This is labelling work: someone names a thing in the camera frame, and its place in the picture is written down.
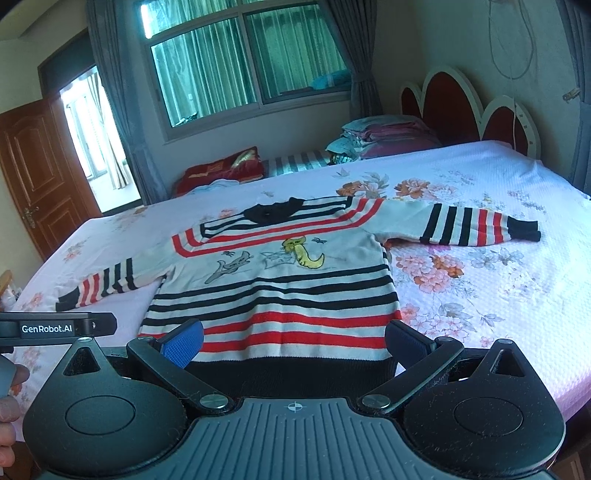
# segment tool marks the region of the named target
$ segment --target striped mattress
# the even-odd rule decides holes
[[[277,177],[287,173],[294,173],[302,170],[314,170],[325,167],[330,162],[330,154],[324,150],[313,150],[298,155],[277,157],[271,160],[263,160],[265,177]]]

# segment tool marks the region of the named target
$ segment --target floral bedsheet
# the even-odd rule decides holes
[[[539,243],[476,248],[380,240],[389,253],[405,323],[432,338],[452,336],[467,347],[486,348],[497,338],[516,341],[565,418],[591,398],[591,201],[539,162],[497,142],[302,171],[91,220],[47,261],[15,308],[50,310],[57,285],[74,288],[97,269],[194,223],[256,203],[336,194],[484,207],[538,220]],[[156,288],[157,283],[98,303],[95,311],[112,311],[119,321],[117,334],[99,343],[129,341]],[[23,410],[64,351],[15,351],[14,359],[33,371],[22,391],[14,392]]]

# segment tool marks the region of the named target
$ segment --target power cord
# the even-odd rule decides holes
[[[499,74],[501,74],[504,78],[506,78],[507,80],[519,80],[519,79],[523,78],[528,71],[530,71],[531,64],[534,61],[534,54],[535,54],[534,33],[532,32],[529,22],[525,19],[525,6],[523,4],[523,0],[517,0],[517,4],[519,5],[519,13],[521,15],[521,19],[523,20],[523,25],[525,26],[525,29],[527,30],[527,35],[530,39],[531,51],[530,51],[530,55],[527,60],[527,65],[525,67],[525,70],[521,74],[519,74],[516,77],[513,77],[513,75],[511,73],[509,73],[509,75],[504,73],[501,70],[501,68],[498,66],[498,64],[496,62],[496,58],[495,58],[495,53],[492,49],[492,4],[493,3],[499,4],[499,3],[501,3],[501,1],[502,0],[488,0],[488,43],[489,43],[489,48],[491,51],[491,59],[492,59],[492,62],[494,64],[495,68],[499,72]],[[503,42],[501,41],[501,36],[499,35],[498,30],[496,33],[497,33],[497,38],[499,40],[499,45],[501,45],[501,48],[503,49],[503,51],[506,52],[505,46],[503,45]]]
[[[528,71],[530,71],[531,64],[533,62],[534,54],[535,54],[535,42],[534,42],[534,34],[532,32],[531,26],[529,25],[528,21],[525,18],[525,11],[524,11],[525,6],[523,4],[523,0],[517,0],[517,3],[519,5],[519,13],[521,14],[521,19],[523,20],[523,25],[525,26],[525,29],[527,30],[527,34],[530,39],[531,51],[530,51],[530,55],[529,55],[525,70],[521,74],[519,74],[518,76],[514,77],[513,76],[513,68],[512,68],[512,56],[509,52],[507,52],[505,46],[503,45],[503,42],[501,41],[501,35],[499,33],[498,28],[495,25],[495,33],[496,33],[497,40],[499,41],[499,45],[501,46],[502,51],[507,55],[507,58],[509,59],[509,75],[505,74],[501,70],[501,68],[498,66],[498,64],[496,62],[495,53],[492,49],[492,23],[493,23],[492,4],[493,3],[500,4],[503,1],[504,0],[488,0],[488,41],[489,41],[489,48],[491,51],[491,60],[492,60],[493,65],[495,66],[497,72],[499,72],[499,74],[502,77],[511,81],[511,99],[513,100],[513,129],[512,129],[513,150],[517,151],[517,138],[515,135],[515,126],[517,125],[517,103],[515,101],[515,81],[522,79],[525,76],[525,74]]]

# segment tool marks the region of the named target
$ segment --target finger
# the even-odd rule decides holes
[[[29,379],[30,372],[27,367],[24,365],[17,365],[17,372],[14,374],[14,379],[12,380],[12,386],[20,385],[23,382],[26,382]]]
[[[0,423],[0,446],[11,447],[17,441],[17,433],[12,423]]]
[[[16,421],[21,416],[21,408],[14,397],[0,398],[0,422]]]
[[[8,467],[14,465],[14,452],[10,447],[0,447],[0,466]]]

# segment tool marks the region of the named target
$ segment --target door handle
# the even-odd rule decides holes
[[[35,228],[37,224],[33,218],[33,213],[38,211],[39,207],[35,207],[33,210],[29,210],[29,207],[25,207],[25,214],[21,218],[25,220],[31,228]]]

